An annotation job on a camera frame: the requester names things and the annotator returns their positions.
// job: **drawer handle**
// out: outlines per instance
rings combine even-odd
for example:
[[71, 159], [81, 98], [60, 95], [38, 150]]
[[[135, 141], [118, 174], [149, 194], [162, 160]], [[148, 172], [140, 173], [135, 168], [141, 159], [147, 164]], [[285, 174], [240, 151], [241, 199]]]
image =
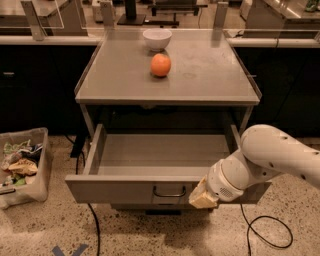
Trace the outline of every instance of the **drawer handle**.
[[13, 77], [15, 77], [16, 74], [11, 71], [4, 71], [4, 72], [2, 72], [2, 75], [4, 78], [13, 78]]
[[157, 186], [154, 186], [153, 187], [153, 194], [157, 197], [183, 197], [185, 194], [186, 194], [186, 187], [183, 186], [182, 187], [182, 193], [181, 194], [176, 194], [176, 195], [162, 195], [162, 194], [159, 194], [157, 192]]

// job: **wire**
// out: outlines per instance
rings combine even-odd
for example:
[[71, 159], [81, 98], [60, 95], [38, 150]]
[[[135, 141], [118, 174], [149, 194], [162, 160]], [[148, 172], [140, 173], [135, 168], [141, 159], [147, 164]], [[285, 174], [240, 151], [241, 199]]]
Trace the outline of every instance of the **wire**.
[[274, 47], [274, 49], [278, 49], [279, 47], [279, 37], [275, 38], [276, 39], [276, 46]]
[[[243, 215], [243, 218], [245, 219], [245, 221], [247, 222], [248, 224], [248, 229], [247, 229], [247, 243], [248, 243], [248, 255], [251, 256], [251, 245], [250, 245], [250, 230], [252, 230], [254, 232], [254, 234], [256, 236], [258, 236], [260, 239], [262, 239], [265, 243], [267, 243], [268, 245], [276, 248], [276, 249], [286, 249], [286, 248], [289, 248], [292, 243], [293, 243], [293, 235], [292, 235], [292, 232], [291, 232], [291, 229], [284, 223], [282, 222], [281, 220], [277, 219], [277, 218], [274, 218], [272, 216], [266, 216], [266, 215], [262, 215], [262, 216], [259, 216], [257, 218], [255, 218], [254, 220], [252, 220], [251, 222], [248, 221], [245, 213], [244, 213], [244, 210], [243, 210], [243, 205], [240, 204], [240, 207], [241, 207], [241, 212], [242, 212], [242, 215]], [[252, 225], [259, 219], [263, 219], [263, 218], [267, 218], [267, 219], [272, 219], [272, 220], [275, 220], [277, 222], [279, 222], [280, 224], [282, 224], [288, 231], [289, 235], [290, 235], [290, 241], [288, 244], [286, 245], [276, 245], [274, 243], [271, 243], [270, 241], [268, 241], [267, 239], [265, 239], [262, 235], [260, 235], [253, 227]]]
[[[65, 137], [72, 143], [74, 144], [74, 141], [72, 141], [68, 135], [65, 135]], [[83, 166], [86, 165], [86, 159], [85, 159], [85, 156], [84, 156], [84, 153], [83, 151], [81, 151], [81, 156], [82, 156], [82, 161], [83, 161]], [[77, 162], [76, 162], [76, 174], [78, 174], [79, 172], [79, 158], [80, 158], [80, 155], [77, 157]], [[94, 221], [95, 221], [95, 224], [96, 224], [96, 230], [97, 230], [97, 256], [100, 255], [100, 244], [101, 244], [101, 236], [100, 236], [100, 225], [99, 225], [99, 220], [98, 220], [98, 217], [95, 213], [95, 211], [93, 210], [91, 204], [88, 204], [88, 207], [89, 209], [91, 210], [91, 213], [93, 215], [93, 218], [94, 218]]]
[[97, 227], [97, 237], [98, 237], [98, 239], [97, 239], [97, 240], [98, 240], [97, 256], [99, 256], [99, 255], [100, 255], [100, 241], [101, 241], [101, 238], [100, 238], [100, 225], [99, 225], [99, 220], [98, 220], [97, 215], [96, 215], [96, 213], [94, 212], [91, 204], [88, 204], [88, 206], [89, 206], [89, 208], [90, 208], [90, 210], [91, 210], [91, 212], [92, 212], [92, 215], [93, 215], [93, 217], [94, 217], [94, 221], [95, 221], [96, 227]]
[[71, 144], [74, 144], [74, 143], [75, 143], [72, 139], [70, 139], [70, 137], [69, 137], [68, 135], [65, 134], [64, 136], [66, 137], [66, 139], [67, 139], [68, 141], [71, 142]]
[[233, 37], [233, 38], [237, 38], [237, 37], [242, 37], [243, 36], [243, 30], [239, 30], [238, 32], [237, 32], [237, 34]]
[[202, 15], [202, 8], [200, 8], [200, 14], [199, 14], [199, 18], [198, 18], [198, 27], [200, 29], [200, 19], [201, 19], [201, 15]]

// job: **black cabinet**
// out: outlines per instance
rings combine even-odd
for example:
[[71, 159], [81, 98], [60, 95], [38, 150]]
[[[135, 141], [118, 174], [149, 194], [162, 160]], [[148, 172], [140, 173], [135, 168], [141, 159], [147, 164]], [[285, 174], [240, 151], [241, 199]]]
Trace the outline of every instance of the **black cabinet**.
[[320, 49], [235, 48], [262, 92], [249, 124], [320, 136]]
[[0, 132], [47, 127], [77, 134], [85, 127], [74, 88], [95, 46], [2, 45]]

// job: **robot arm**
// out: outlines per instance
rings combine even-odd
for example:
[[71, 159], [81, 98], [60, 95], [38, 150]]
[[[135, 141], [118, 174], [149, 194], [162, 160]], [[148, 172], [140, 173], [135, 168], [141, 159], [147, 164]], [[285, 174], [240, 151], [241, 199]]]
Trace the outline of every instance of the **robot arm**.
[[210, 202], [214, 207], [218, 200], [230, 202], [248, 187], [281, 173], [300, 177], [320, 189], [320, 151], [277, 128], [255, 125], [241, 136], [239, 150], [210, 168], [189, 202], [197, 208], [207, 208]]

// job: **speckled floor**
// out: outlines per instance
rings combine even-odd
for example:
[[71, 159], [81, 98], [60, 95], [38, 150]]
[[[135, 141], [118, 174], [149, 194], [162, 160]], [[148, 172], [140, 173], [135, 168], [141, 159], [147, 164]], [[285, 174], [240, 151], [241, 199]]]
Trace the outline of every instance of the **speckled floor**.
[[[94, 217], [88, 205], [75, 202], [64, 182], [67, 174], [75, 173], [76, 159], [69, 157], [72, 145], [64, 136], [49, 140], [54, 159], [48, 199], [0, 210], [0, 255], [96, 255]], [[320, 149], [320, 139], [304, 142]], [[319, 196], [320, 191], [293, 176], [274, 178], [261, 200], [245, 204], [244, 210], [249, 221], [271, 215], [285, 222], [293, 244], [276, 250], [251, 232], [252, 255], [319, 255]], [[247, 225], [236, 203], [220, 204], [211, 212], [156, 216], [104, 204], [92, 207], [100, 223], [100, 255], [247, 255]], [[254, 227], [275, 243], [289, 241], [287, 231], [273, 220], [262, 219]]]

